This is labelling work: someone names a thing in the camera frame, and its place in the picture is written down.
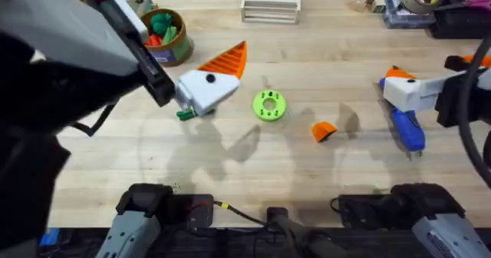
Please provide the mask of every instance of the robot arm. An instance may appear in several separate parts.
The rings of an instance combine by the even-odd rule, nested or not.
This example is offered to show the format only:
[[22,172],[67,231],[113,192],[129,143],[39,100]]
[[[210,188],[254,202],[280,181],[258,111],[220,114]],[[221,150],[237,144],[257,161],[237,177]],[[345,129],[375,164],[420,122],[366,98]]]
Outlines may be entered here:
[[[469,65],[462,57],[449,56],[445,66],[450,70],[454,70],[454,72],[443,77],[427,80],[386,78],[384,98],[403,112],[434,109],[445,87],[451,86],[452,83],[459,79],[461,82]],[[491,70],[487,67],[481,67],[479,71],[482,74],[479,76],[477,88],[491,91]]]

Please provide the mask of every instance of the green 3d printed part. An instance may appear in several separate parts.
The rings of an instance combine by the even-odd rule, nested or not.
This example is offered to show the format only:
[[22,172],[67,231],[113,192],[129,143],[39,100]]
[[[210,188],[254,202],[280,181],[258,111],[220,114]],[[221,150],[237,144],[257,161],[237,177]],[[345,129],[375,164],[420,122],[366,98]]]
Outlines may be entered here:
[[[273,107],[266,108],[266,103],[270,103]],[[259,119],[263,121],[276,121],[285,113],[286,101],[277,91],[264,90],[254,97],[252,109]]]

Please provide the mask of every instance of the small wooden block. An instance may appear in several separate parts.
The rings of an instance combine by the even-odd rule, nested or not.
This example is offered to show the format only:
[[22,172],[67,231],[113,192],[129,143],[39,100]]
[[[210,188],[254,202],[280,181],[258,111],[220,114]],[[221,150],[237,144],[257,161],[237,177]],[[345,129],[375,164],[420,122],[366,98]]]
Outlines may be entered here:
[[242,0],[243,22],[298,24],[300,0]]

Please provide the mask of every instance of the red object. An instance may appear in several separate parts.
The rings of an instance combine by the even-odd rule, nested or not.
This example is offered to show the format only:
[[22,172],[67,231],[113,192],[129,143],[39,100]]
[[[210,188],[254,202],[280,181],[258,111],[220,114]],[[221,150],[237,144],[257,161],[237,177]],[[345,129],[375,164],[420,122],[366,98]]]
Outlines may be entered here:
[[146,46],[150,47],[156,47],[162,45],[162,38],[160,38],[158,35],[151,35],[148,38],[148,41],[145,42]]

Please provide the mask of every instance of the green play dough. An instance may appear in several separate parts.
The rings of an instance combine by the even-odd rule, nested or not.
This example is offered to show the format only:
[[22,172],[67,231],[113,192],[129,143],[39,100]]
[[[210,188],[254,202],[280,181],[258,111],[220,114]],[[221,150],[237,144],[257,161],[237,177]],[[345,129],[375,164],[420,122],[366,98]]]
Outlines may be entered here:
[[163,37],[172,24],[172,16],[168,13],[154,15],[150,19],[150,24],[152,25],[153,32],[156,35]]
[[166,16],[160,13],[158,15],[152,16],[152,18],[150,19],[150,24],[155,25],[155,23],[157,22],[165,22],[165,21],[166,21]]
[[168,28],[169,28],[168,25],[166,25],[165,23],[161,23],[161,22],[157,22],[152,26],[153,32],[156,35],[159,35],[162,37],[166,34],[166,31]]

